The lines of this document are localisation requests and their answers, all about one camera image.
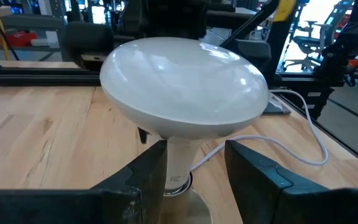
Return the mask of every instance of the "black machine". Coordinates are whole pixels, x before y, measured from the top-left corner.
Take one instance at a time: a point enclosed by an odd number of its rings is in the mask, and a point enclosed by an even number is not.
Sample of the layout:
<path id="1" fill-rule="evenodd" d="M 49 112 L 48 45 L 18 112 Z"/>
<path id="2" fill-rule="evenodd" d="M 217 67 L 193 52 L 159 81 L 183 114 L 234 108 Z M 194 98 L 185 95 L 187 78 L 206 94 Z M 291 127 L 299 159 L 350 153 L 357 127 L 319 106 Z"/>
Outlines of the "black machine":
<path id="1" fill-rule="evenodd" d="M 67 26 L 62 47 L 82 69 L 0 67 L 0 86 L 100 85 L 100 66 L 118 45 L 155 36 L 199 39 L 219 17 L 235 23 L 243 21 L 221 46 L 255 63 L 271 88 L 291 88 L 308 95 L 312 91 L 329 94 L 332 86 L 342 86 L 347 79 L 347 60 L 358 54 L 358 0 L 337 41 L 323 51 L 321 66 L 308 75 L 276 73 L 295 7 L 287 18 L 273 23 L 267 41 L 267 62 L 244 51 L 236 40 L 268 18 L 279 1 L 269 1 L 255 16 L 246 19 L 236 17 L 234 12 L 216 14 L 204 0 L 130 0 L 119 17 L 112 17 L 120 21 L 117 27 L 79 22 Z M 145 140 L 147 133 L 139 132 Z M 165 149 L 166 142 L 158 142 L 89 190 L 2 190 L 0 223 L 156 223 L 165 183 Z M 357 189 L 328 190 L 234 141 L 226 142 L 225 160 L 244 223 L 358 223 Z"/>

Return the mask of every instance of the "black office chair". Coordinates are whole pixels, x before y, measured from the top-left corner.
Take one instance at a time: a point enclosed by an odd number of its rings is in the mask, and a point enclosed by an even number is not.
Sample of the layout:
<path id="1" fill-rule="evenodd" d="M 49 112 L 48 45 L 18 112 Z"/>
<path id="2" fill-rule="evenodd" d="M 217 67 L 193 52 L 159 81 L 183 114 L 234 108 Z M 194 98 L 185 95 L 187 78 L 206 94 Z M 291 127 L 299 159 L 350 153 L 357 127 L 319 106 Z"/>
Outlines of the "black office chair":
<path id="1" fill-rule="evenodd" d="M 302 28 L 301 30 L 307 30 L 309 35 L 307 37 L 296 36 L 293 38 L 293 41 L 299 46 L 301 51 L 306 54 L 306 57 L 304 59 L 285 60 L 284 63 L 287 61 L 292 63 L 284 67 L 284 70 L 286 70 L 288 66 L 302 65 L 302 70 L 312 71 L 316 64 L 311 61 L 309 54 L 320 53 L 326 46 L 329 46 L 334 42 L 337 26 L 353 2 L 354 0 L 339 1 L 334 6 L 333 11 L 330 13 L 324 24 L 317 24 L 315 21 L 306 21 L 309 24 L 309 27 Z M 312 26 L 320 27 L 319 39 L 311 37 L 313 31 Z"/>

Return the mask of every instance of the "bulb neck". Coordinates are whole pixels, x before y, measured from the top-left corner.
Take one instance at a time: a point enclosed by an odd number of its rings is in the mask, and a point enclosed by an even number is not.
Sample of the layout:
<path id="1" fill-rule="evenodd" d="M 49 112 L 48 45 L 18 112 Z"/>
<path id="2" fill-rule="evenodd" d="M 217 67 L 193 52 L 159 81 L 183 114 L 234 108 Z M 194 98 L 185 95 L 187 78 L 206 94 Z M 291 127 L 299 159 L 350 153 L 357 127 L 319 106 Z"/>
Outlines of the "bulb neck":
<path id="1" fill-rule="evenodd" d="M 151 135 L 152 144 L 161 140 L 160 136 Z M 165 189 L 179 189 L 188 181 L 197 150 L 204 143 L 202 139 L 185 139 L 170 137 L 167 139 L 167 179 Z"/>

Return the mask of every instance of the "large led bulb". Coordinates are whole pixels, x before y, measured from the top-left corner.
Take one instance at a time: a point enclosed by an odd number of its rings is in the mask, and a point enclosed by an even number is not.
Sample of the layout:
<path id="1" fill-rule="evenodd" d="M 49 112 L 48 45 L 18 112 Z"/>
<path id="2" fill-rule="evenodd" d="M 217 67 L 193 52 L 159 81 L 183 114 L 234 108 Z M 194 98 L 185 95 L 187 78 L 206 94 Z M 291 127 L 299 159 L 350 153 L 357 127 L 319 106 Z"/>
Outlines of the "large led bulb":
<path id="1" fill-rule="evenodd" d="M 205 140 L 250 125 L 269 101 L 265 79 L 246 59 L 190 39 L 128 42 L 106 58 L 100 80 L 125 116 L 168 139 L 166 189 L 186 182 Z"/>

